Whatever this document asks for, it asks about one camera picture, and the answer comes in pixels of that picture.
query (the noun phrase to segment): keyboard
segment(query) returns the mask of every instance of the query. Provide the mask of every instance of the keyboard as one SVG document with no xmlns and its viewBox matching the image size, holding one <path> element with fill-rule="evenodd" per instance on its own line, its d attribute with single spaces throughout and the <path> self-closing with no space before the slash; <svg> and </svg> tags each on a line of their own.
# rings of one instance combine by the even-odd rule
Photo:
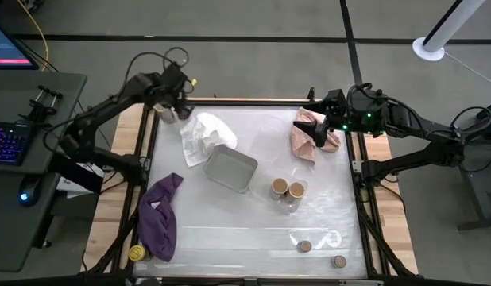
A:
<svg viewBox="0 0 491 286">
<path fill-rule="evenodd" d="M 30 124 L 0 122 L 0 164 L 21 165 L 31 136 Z"/>
</svg>

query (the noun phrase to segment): white pole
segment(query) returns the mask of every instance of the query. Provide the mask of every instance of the white pole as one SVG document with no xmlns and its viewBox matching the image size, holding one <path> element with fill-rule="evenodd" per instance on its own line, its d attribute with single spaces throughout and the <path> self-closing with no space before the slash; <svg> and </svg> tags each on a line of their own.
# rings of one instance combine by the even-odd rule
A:
<svg viewBox="0 0 491 286">
<path fill-rule="evenodd" d="M 443 46 L 484 2 L 485 0 L 457 0 L 427 37 L 413 42 L 415 54 L 423 60 L 441 60 L 445 56 Z"/>
</svg>

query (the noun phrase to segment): computer screen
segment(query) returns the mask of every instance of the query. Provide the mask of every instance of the computer screen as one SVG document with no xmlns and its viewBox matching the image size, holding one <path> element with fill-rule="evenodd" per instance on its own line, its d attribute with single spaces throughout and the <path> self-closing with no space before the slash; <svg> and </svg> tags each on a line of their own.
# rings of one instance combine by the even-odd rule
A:
<svg viewBox="0 0 491 286">
<path fill-rule="evenodd" d="M 18 46 L 0 30 L 0 69 L 38 69 Z"/>
</svg>

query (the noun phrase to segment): metal baking pan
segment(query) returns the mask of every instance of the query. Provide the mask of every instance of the metal baking pan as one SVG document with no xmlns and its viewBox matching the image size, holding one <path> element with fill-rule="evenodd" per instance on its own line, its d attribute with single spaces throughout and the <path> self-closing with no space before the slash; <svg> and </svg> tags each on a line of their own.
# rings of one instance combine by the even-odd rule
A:
<svg viewBox="0 0 491 286">
<path fill-rule="evenodd" d="M 208 178 L 231 188 L 239 193 L 244 193 L 256 172 L 258 161 L 226 147 L 217 145 L 203 166 L 203 171 Z"/>
</svg>

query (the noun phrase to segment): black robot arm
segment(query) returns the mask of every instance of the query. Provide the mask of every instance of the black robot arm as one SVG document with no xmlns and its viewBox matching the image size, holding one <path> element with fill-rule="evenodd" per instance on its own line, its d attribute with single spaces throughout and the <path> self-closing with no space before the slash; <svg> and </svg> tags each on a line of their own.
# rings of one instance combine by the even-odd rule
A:
<svg viewBox="0 0 491 286">
<path fill-rule="evenodd" d="M 329 91 L 321 102 L 310 103 L 305 109 L 325 114 L 323 124 L 293 122 L 310 135 L 318 147 L 323 146 L 327 130 L 340 129 L 392 137 L 419 137 L 431 143 L 422 151 L 387 161 L 366 160 L 358 165 L 364 183 L 378 184 L 390 173 L 398 173 L 427 164 L 457 166 L 463 160 L 464 142 L 460 130 L 421 118 L 399 100 L 388 97 L 382 90 L 371 90 L 365 83 L 353 86 L 345 97 L 342 90 Z"/>
<path fill-rule="evenodd" d="M 144 179 L 143 166 L 132 154 L 118 155 L 95 147 L 98 127 L 136 103 L 147 106 L 161 104 L 173 107 L 180 119 L 187 119 L 193 106 L 187 104 L 184 84 L 188 77 L 180 66 L 172 63 L 162 74 L 157 72 L 136 74 L 116 95 L 110 95 L 100 104 L 78 114 L 60 140 L 60 147 L 75 162 L 91 162 L 99 167 L 111 166 L 129 183 L 138 185 Z"/>
</svg>

